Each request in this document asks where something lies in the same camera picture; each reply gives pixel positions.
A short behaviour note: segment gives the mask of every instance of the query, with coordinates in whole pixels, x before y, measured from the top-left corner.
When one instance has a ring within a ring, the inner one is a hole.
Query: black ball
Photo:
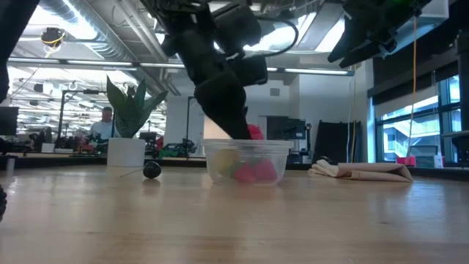
[[[149,179],[155,179],[156,177],[160,176],[161,174],[161,167],[154,161],[150,161],[145,164],[144,167],[144,175]]]

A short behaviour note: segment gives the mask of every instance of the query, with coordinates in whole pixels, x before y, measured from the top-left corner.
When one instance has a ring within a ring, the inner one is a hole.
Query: orange cable
[[[407,146],[407,157],[410,157],[410,143],[412,139],[412,123],[413,123],[413,105],[416,103],[417,93],[417,17],[413,20],[413,93],[412,93],[412,110],[410,111],[410,129],[409,129],[409,145]]]

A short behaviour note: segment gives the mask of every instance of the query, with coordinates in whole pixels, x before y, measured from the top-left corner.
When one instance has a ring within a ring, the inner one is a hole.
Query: desk
[[[18,170],[1,264],[467,263],[469,183],[337,180],[213,186],[205,169]]]

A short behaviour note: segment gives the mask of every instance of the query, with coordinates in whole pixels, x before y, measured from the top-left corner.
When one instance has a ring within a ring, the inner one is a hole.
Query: clear plastic container
[[[277,184],[293,142],[205,139],[207,169],[214,183]]]

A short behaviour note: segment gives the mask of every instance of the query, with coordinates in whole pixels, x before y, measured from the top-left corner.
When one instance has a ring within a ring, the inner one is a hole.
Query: white planter
[[[41,148],[41,153],[53,153],[54,148],[55,148],[55,144],[43,143],[43,147]]]
[[[108,166],[141,167],[145,162],[143,139],[109,139]]]

